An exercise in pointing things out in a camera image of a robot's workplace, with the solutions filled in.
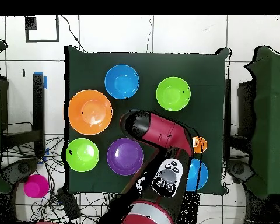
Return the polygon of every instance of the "small orange object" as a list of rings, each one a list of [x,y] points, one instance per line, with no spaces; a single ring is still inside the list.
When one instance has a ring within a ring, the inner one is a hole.
[[[199,154],[201,151],[204,152],[207,149],[208,143],[204,138],[195,136],[192,140],[194,153]]]
[[[101,92],[83,90],[69,101],[68,118],[75,131],[84,135],[96,135],[110,124],[112,106]]]

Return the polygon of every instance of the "white tile floor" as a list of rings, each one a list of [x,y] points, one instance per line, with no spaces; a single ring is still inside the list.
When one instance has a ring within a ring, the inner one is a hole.
[[[30,39],[54,39],[55,16],[36,16],[37,30],[29,31]],[[280,16],[275,15],[117,15],[117,16],[65,16],[71,31],[87,52],[133,51],[138,53],[214,53],[220,48],[232,49],[230,78],[232,80],[232,124],[238,123],[237,86],[252,77],[243,67],[252,60],[254,49],[269,45],[280,52]],[[67,22],[59,16],[59,42],[26,43],[25,17],[0,16],[0,39],[8,44],[0,54],[0,73],[9,80],[8,117],[10,123],[32,121],[32,74],[43,72],[48,79],[45,89],[46,139],[63,137],[64,119],[64,51],[65,45],[79,47],[69,32]],[[15,131],[29,129],[29,125],[13,126]],[[60,153],[62,144],[58,145]],[[17,158],[3,159],[3,165]],[[44,165],[37,171],[47,176]],[[56,188],[63,186],[62,173],[52,173]],[[226,175],[227,195],[202,195],[197,224],[242,224],[246,200],[242,185],[232,184]],[[77,195],[83,217],[78,223],[94,224],[85,216],[100,215],[103,194]],[[28,221],[41,200],[24,195],[21,185],[17,192],[16,209],[20,220]],[[58,211],[59,217],[64,212]],[[48,217],[55,217],[48,210]]]

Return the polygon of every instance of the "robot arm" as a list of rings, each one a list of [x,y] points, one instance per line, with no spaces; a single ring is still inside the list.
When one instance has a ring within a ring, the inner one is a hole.
[[[189,133],[172,121],[140,110],[125,113],[120,127],[127,137],[159,152],[134,176],[127,193],[110,204],[98,224],[175,224],[193,156]]]

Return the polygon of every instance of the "magenta cup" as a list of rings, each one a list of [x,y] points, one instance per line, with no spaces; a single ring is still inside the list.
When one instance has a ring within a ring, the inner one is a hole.
[[[120,138],[113,142],[107,153],[110,168],[119,175],[132,175],[143,164],[144,153],[140,144],[129,138]]]
[[[24,192],[30,198],[42,198],[49,190],[48,180],[38,174],[31,175],[24,185]]]

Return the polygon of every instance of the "pink cup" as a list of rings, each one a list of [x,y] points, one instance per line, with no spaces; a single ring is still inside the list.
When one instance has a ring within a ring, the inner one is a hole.
[[[38,174],[31,175],[24,185],[24,192],[30,198],[42,198],[49,190],[48,180]]]

